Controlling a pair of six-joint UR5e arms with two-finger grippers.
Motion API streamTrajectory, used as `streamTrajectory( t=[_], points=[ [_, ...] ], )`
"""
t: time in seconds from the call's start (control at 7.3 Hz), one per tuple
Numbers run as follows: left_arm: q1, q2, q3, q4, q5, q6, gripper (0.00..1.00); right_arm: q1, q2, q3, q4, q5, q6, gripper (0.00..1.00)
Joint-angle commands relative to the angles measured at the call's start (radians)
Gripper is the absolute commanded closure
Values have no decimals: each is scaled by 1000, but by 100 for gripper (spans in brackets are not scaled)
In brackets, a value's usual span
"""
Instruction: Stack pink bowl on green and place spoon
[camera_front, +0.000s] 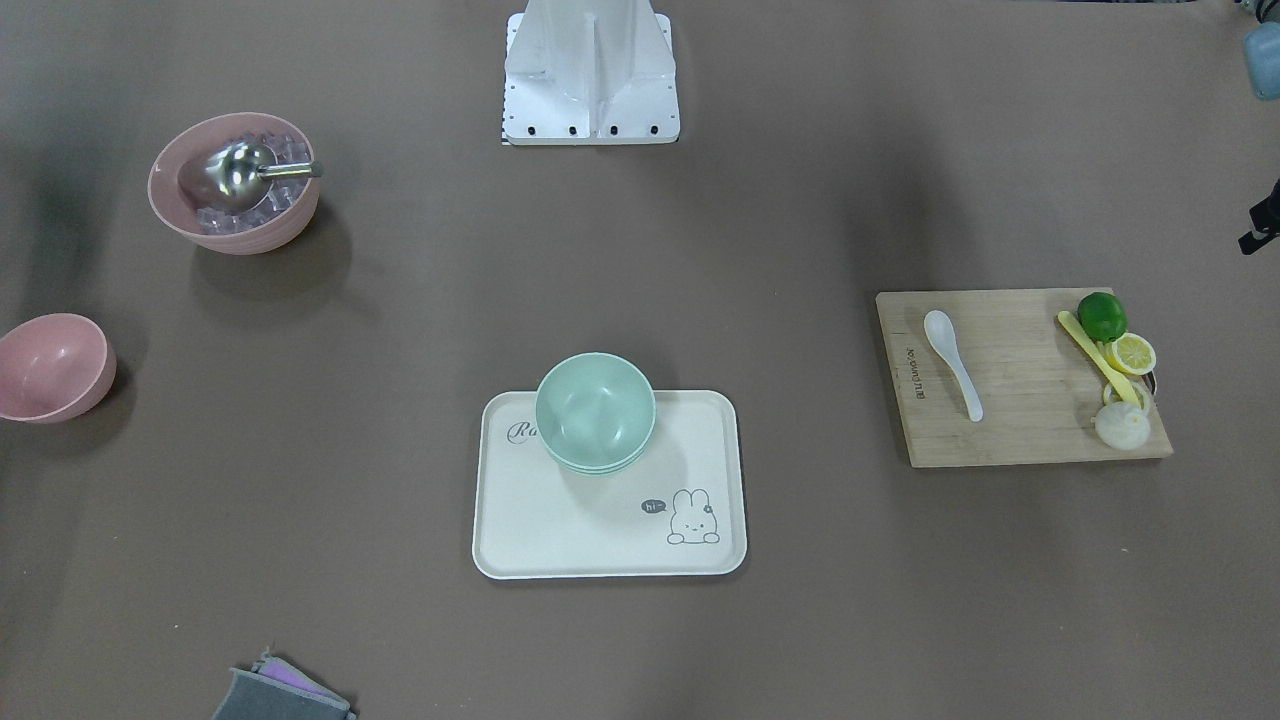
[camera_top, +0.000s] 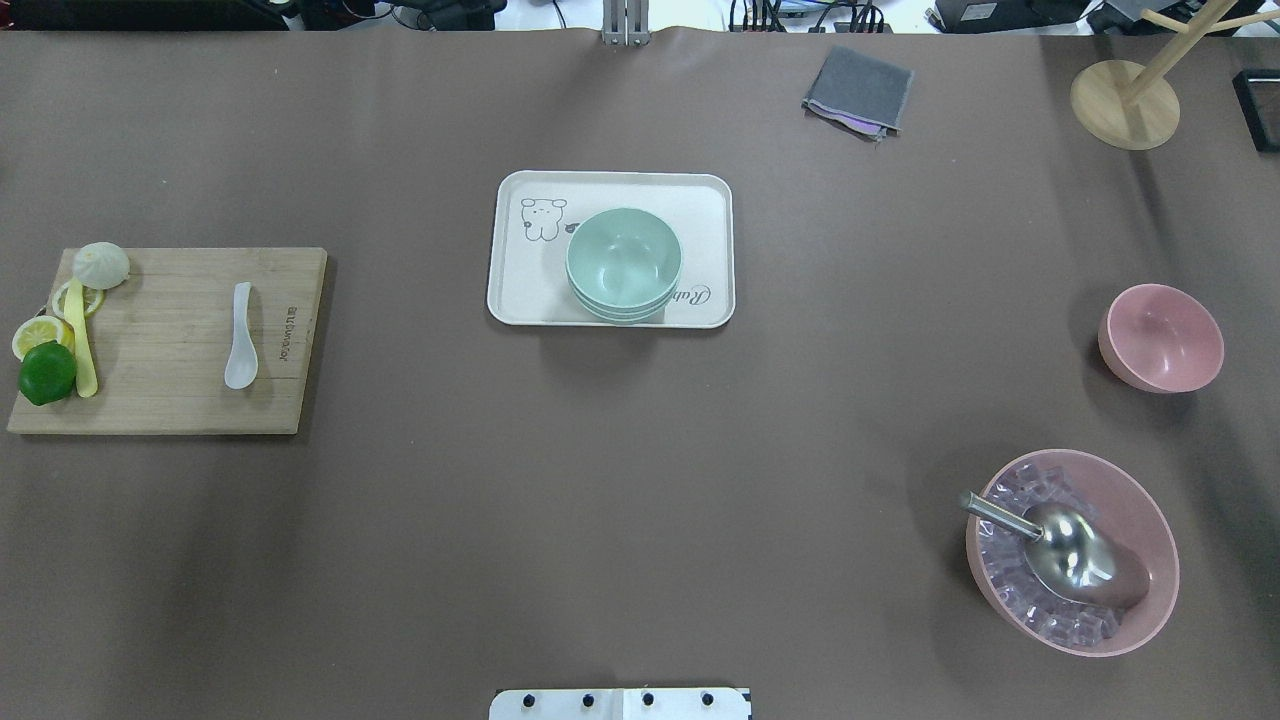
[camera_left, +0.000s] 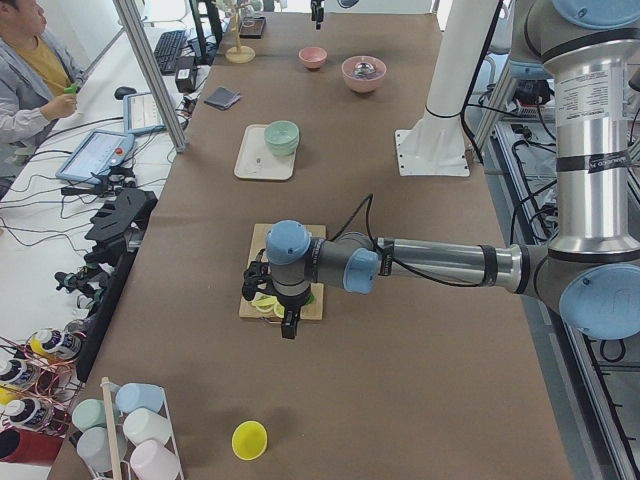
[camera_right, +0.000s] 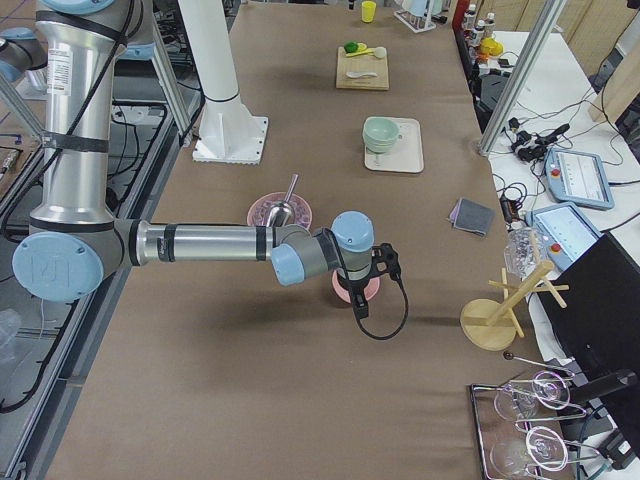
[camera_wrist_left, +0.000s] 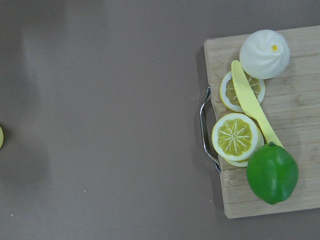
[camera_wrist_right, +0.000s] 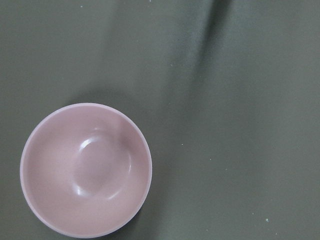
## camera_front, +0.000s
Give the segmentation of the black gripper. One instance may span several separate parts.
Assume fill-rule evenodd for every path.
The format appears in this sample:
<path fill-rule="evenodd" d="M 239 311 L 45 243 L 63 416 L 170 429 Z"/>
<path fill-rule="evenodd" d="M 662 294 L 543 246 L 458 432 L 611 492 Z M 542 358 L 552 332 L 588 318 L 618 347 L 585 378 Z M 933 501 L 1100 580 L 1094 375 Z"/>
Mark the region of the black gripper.
<path fill-rule="evenodd" d="M 1243 255 L 1252 255 L 1279 237 L 1279 195 L 1276 181 L 1268 195 L 1251 208 L 1251 229 L 1238 240 Z"/>

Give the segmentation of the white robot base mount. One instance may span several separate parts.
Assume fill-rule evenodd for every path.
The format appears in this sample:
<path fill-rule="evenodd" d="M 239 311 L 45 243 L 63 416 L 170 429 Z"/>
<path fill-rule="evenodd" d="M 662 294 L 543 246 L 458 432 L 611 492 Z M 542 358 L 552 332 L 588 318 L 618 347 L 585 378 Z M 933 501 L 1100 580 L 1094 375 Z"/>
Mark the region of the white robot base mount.
<path fill-rule="evenodd" d="M 672 24 L 649 1 L 530 1 L 506 23 L 511 146 L 673 143 Z"/>

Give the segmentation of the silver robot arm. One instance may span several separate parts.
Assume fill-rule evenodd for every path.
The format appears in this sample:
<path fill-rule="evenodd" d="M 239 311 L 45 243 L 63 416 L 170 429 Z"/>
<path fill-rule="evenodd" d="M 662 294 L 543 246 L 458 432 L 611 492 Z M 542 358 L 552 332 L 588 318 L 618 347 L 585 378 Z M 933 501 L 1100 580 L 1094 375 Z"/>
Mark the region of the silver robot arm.
<path fill-rule="evenodd" d="M 1254 97 L 1265 102 L 1279 100 L 1279 1 L 1235 1 L 1258 26 L 1243 38 L 1245 70 Z M 1279 181 L 1268 195 L 1249 210 L 1251 229 L 1238 245 L 1248 256 L 1277 238 Z"/>

